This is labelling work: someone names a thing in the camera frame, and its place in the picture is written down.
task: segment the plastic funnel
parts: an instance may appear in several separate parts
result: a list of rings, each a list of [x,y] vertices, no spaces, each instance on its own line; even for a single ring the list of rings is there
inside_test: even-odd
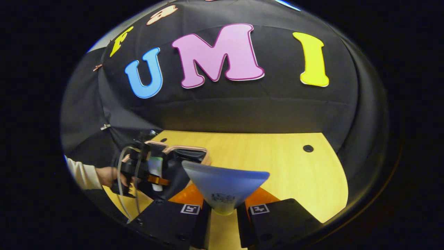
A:
[[[219,215],[230,215],[270,177],[268,172],[218,168],[191,161],[182,166],[205,201]]]

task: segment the letter m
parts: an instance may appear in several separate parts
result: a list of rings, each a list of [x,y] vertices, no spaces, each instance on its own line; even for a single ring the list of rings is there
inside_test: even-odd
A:
[[[250,24],[230,24],[222,27],[211,47],[196,34],[182,36],[172,43],[179,50],[182,61],[182,87],[196,88],[205,82],[198,74],[196,64],[212,81],[218,81],[225,57],[228,58],[228,70],[225,77],[233,81],[255,80],[264,77],[264,70],[258,66],[250,33]]]

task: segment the wooden table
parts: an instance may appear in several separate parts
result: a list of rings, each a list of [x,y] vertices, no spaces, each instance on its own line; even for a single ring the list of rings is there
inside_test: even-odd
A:
[[[164,138],[169,146],[206,148],[212,166],[269,172],[270,178],[261,186],[263,189],[281,200],[296,199],[322,223],[347,204],[348,186],[344,170],[322,133],[246,134],[164,130],[153,141]],[[305,145],[311,145],[313,152],[306,152],[303,149]],[[117,194],[106,187],[105,191],[126,214]],[[143,211],[152,200],[141,192],[138,193],[139,208]],[[127,210],[131,210],[129,212],[132,218],[135,218],[135,199],[122,198]],[[215,213],[211,216],[211,249],[241,249],[236,213],[225,218],[213,214]]]

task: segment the cable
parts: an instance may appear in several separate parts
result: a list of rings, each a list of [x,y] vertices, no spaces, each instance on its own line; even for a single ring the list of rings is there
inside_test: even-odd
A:
[[[120,170],[122,169],[122,160],[123,160],[123,156],[125,155],[125,152],[126,152],[128,149],[134,149],[134,150],[135,150],[135,148],[133,148],[133,147],[126,146],[126,147],[123,148],[122,152],[120,153],[119,163],[117,164],[117,185],[119,186],[119,193],[120,193],[120,196],[119,196],[119,202],[120,202],[120,205],[122,206],[122,208],[123,208],[123,210],[125,211],[125,213],[127,213],[128,218],[130,219],[128,222],[130,222],[130,221],[132,221],[133,219],[131,218],[131,215],[130,215],[130,213],[127,211],[125,205],[123,205],[122,197],[121,197],[121,196],[123,196],[122,183],[120,182]]]
[[[139,152],[139,153],[140,153],[140,149],[137,149],[137,148],[133,148],[133,147],[131,147],[131,146],[126,146],[125,148],[129,148],[129,149],[132,149],[132,150],[134,150],[134,151],[136,151],[136,152]]]
[[[140,214],[140,210],[139,210],[139,199],[137,197],[137,174],[139,173],[139,167],[140,167],[140,162],[142,161],[142,154],[139,154],[139,159],[137,160],[137,165],[136,165],[136,170],[135,170],[135,181],[134,181],[134,189],[135,189],[135,195],[136,195],[136,206],[137,206],[137,213]]]

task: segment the person's hand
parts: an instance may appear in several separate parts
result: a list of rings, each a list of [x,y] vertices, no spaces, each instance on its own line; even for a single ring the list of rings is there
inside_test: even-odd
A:
[[[103,186],[111,188],[112,183],[117,179],[117,168],[95,168],[95,171],[97,172],[97,177],[99,177],[100,184]],[[128,187],[127,178],[122,173],[120,173],[120,181],[124,186]]]

